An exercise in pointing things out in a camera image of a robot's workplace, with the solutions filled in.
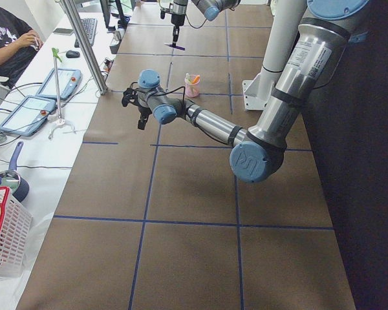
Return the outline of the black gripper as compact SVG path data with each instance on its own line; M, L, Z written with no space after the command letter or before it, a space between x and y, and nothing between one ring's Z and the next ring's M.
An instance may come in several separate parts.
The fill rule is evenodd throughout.
M185 22L184 14L172 14L171 15L171 23L174 25L173 27L173 40L172 44L176 44L179 37L180 26L183 26Z
M140 112L140 119L138 120L138 129L143 130L146 127L151 110L149 107L139 106L138 111Z

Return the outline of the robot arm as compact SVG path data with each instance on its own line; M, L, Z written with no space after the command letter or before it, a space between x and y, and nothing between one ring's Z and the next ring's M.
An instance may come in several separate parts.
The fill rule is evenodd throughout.
M261 111L258 122L242 128L192 102L170 98L158 72L141 71L130 93L138 107L138 128L149 116L165 125L182 118L207 136L232 148L230 167L240 180L267 179L283 163L288 135L316 86L324 85L361 26L370 1L280 1L260 73L243 83L244 103Z
M241 1L238 0L198 0L192 3L199 9L207 21L213 21L220 12L227 9L234 9ZM171 24L173 25L173 40L169 47L185 50L178 46L177 41L180 33L180 27L184 25L186 20L186 11L188 1L174 0L167 8L161 8L160 18L164 19L166 14L171 15Z

